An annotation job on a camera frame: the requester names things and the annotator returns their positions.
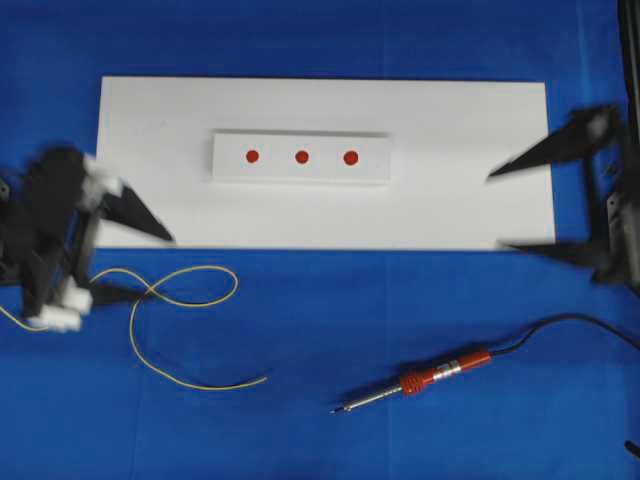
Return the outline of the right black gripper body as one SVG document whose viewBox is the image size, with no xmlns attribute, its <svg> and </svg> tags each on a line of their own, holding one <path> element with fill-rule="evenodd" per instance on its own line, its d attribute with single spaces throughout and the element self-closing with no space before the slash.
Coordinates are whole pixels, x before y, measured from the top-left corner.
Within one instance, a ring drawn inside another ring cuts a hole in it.
<svg viewBox="0 0 640 480">
<path fill-rule="evenodd" d="M 586 267 L 601 284 L 639 283 L 639 149 L 628 140 L 617 146 L 617 175 L 604 199 L 599 195 L 595 164 L 583 164 L 591 236 Z"/>
</svg>

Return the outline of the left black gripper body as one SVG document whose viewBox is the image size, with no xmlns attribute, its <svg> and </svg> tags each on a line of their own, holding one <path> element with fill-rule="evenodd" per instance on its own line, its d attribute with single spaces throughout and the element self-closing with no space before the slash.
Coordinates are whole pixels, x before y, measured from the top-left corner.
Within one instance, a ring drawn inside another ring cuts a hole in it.
<svg viewBox="0 0 640 480">
<path fill-rule="evenodd" d="M 68 145 L 33 159 L 18 190 L 1 185 L 1 284 L 21 294 L 11 321 L 29 332 L 81 328 L 93 307 L 88 273 L 102 197 L 124 185 Z"/>
</svg>

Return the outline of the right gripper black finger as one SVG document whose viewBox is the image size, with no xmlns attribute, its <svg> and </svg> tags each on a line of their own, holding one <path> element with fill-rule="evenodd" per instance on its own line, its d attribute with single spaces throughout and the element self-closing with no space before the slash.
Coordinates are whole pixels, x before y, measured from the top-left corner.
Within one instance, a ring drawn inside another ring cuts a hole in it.
<svg viewBox="0 0 640 480">
<path fill-rule="evenodd" d="M 608 271 L 613 265 L 608 248 L 603 243 L 592 240 L 533 244 L 500 240 L 498 245 L 594 271 Z"/>
<path fill-rule="evenodd" d="M 494 169 L 489 175 L 500 176 L 544 165 L 591 158 L 608 147 L 620 129 L 619 110 L 615 105 L 574 110 L 562 128 Z"/>
</svg>

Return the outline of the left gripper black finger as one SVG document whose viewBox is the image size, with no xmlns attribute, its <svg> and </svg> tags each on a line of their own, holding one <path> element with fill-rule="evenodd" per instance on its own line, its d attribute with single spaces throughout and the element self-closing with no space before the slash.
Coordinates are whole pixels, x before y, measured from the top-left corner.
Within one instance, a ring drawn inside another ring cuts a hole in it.
<svg viewBox="0 0 640 480">
<path fill-rule="evenodd" d="M 89 285 L 93 306 L 106 306 L 117 303 L 135 302 L 146 296 L 144 290 L 122 286 L 92 283 Z"/>
<path fill-rule="evenodd" d="M 129 186 L 124 185 L 119 195 L 105 193 L 102 197 L 101 207 L 105 220 L 124 225 L 166 242 L 174 241 L 173 235 Z"/>
</svg>

